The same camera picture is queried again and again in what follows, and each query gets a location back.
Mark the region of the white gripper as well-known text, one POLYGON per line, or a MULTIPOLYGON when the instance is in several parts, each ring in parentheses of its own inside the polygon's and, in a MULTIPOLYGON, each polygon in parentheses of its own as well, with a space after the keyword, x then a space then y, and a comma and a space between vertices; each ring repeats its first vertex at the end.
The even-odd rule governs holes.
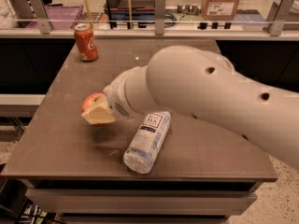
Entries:
POLYGON ((115 118, 141 117, 146 114, 141 107, 146 90, 146 66, 131 68, 119 74, 104 88, 107 98, 87 97, 82 105, 81 116, 91 125, 111 123, 115 118))

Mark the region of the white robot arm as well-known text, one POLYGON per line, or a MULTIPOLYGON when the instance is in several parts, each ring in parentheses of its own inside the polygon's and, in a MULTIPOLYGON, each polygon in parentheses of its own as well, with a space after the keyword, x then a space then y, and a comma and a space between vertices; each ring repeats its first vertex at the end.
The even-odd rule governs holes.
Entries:
POLYGON ((188 46, 156 52, 83 103, 91 125, 171 110, 221 126, 299 168, 299 93, 235 71, 225 57, 188 46))

